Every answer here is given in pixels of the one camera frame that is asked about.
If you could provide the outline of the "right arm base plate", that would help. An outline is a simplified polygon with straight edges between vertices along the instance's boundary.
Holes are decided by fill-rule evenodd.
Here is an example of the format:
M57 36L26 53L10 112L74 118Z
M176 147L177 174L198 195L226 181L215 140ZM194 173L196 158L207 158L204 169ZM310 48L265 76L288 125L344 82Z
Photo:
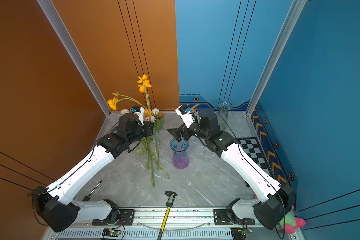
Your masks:
M250 218L239 219L232 210L227 209L214 209L214 221L215 225L244 225L254 226L255 220Z

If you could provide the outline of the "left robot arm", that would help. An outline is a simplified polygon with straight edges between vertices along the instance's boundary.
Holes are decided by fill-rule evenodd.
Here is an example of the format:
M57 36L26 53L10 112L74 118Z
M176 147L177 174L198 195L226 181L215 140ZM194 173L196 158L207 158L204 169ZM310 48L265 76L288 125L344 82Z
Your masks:
M93 150L69 172L46 188L38 186L30 196L37 214L56 233L74 223L90 220L112 225L119 220L119 207L109 199L98 202L74 199L82 187L101 169L115 160L130 145L154 133L154 123L144 122L136 113L119 118L112 133L99 139Z

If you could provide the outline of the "blue purple glass vase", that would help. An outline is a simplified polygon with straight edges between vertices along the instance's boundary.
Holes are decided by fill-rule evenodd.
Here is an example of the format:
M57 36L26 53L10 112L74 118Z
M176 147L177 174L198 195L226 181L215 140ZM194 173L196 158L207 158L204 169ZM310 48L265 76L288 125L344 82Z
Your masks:
M190 163L190 158L187 153L189 142L184 139L178 142L173 138L170 142L170 147L173 151L173 165L177 169L185 169Z

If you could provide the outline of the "yellow poppy flower stem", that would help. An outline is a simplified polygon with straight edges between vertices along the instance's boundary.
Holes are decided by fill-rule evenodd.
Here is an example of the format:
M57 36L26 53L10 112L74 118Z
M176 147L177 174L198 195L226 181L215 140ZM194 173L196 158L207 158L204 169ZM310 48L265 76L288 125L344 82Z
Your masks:
M148 74L137 77L137 82L133 88L133 94L126 91L113 92L106 100L106 104L112 111L116 111L120 103L131 101L144 109L152 110L153 102L151 101L150 90L152 84Z

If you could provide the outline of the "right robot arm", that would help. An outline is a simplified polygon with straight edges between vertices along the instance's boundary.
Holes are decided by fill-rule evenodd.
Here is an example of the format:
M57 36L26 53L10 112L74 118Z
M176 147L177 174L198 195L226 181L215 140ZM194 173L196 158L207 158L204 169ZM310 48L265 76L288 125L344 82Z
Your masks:
M233 167L257 196L254 201L236 199L227 206L227 217L233 225L244 223L246 218L258 220L265 228L273 230L277 225L287 228L287 215L295 204L293 188L282 185L262 170L245 153L242 145L228 132L222 131L218 115L210 109L202 109L199 115L187 105L181 105L176 113L183 120L177 129L168 129L176 141L187 141L192 136L204 140L207 148Z

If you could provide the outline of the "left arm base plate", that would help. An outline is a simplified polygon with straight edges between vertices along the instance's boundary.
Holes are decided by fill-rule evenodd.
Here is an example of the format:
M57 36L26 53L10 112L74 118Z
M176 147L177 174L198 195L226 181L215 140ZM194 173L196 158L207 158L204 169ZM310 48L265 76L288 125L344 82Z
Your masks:
M134 221L134 209L112 210L110 215L104 220L93 220L93 226L131 226Z

